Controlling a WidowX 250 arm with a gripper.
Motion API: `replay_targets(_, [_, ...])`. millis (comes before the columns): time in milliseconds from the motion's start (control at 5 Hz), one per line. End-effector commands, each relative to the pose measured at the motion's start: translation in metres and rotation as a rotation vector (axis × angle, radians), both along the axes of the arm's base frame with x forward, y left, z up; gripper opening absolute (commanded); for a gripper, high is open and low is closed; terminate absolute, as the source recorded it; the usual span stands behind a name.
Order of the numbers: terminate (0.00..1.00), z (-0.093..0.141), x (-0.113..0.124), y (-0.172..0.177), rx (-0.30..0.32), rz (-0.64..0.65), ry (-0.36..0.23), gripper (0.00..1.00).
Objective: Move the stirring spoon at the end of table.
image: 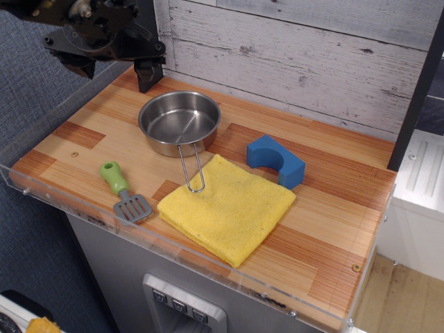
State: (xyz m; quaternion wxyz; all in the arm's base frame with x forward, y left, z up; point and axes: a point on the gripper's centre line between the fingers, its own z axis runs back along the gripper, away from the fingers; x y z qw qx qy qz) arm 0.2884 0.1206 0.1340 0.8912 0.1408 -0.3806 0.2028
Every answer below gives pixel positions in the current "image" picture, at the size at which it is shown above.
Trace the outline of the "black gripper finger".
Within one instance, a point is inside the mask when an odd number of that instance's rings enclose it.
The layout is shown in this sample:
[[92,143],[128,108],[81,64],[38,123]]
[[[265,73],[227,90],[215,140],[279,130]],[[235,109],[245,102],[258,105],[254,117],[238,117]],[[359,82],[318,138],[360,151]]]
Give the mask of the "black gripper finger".
[[138,59],[134,62],[138,87],[141,93],[146,93],[163,78],[162,66],[153,60]]
[[70,57],[67,55],[59,55],[60,63],[69,71],[88,79],[94,78],[96,61],[85,57]]

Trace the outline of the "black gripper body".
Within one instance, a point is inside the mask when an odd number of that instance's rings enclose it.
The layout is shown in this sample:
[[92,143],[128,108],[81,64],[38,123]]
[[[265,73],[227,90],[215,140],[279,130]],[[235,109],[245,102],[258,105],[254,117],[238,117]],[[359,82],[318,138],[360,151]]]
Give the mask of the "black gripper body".
[[55,1],[49,17],[60,28],[43,37],[53,53],[100,61],[166,62],[165,45],[139,25],[136,1]]

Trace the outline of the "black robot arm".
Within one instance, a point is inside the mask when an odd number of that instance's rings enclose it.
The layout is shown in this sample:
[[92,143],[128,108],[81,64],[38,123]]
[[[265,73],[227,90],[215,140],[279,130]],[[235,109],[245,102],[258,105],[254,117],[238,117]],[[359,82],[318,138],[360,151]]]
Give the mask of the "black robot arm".
[[98,61],[132,62],[142,93],[163,77],[166,47],[138,24],[136,1],[2,1],[1,9],[57,26],[42,44],[79,76],[92,79]]

